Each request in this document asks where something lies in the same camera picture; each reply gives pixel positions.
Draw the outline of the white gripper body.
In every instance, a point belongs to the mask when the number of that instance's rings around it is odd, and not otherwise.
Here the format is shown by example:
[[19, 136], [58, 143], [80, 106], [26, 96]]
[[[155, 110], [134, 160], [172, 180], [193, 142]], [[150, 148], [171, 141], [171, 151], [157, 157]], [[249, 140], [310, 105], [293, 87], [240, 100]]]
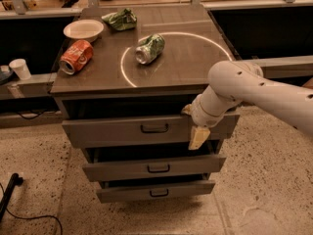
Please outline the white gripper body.
[[206, 98], [200, 94], [191, 105], [191, 118], [195, 125], [201, 127], [216, 126], [225, 112], [226, 104], [216, 96]]

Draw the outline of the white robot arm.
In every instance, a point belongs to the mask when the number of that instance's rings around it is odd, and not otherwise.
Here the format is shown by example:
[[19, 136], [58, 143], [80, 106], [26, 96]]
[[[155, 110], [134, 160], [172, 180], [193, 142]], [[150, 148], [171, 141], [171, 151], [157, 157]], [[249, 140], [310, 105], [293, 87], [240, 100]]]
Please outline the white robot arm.
[[198, 149], [211, 128], [241, 102], [251, 103], [297, 130], [313, 135], [313, 90], [269, 80], [245, 61], [222, 61], [207, 75], [208, 86], [182, 112], [192, 118], [189, 148]]

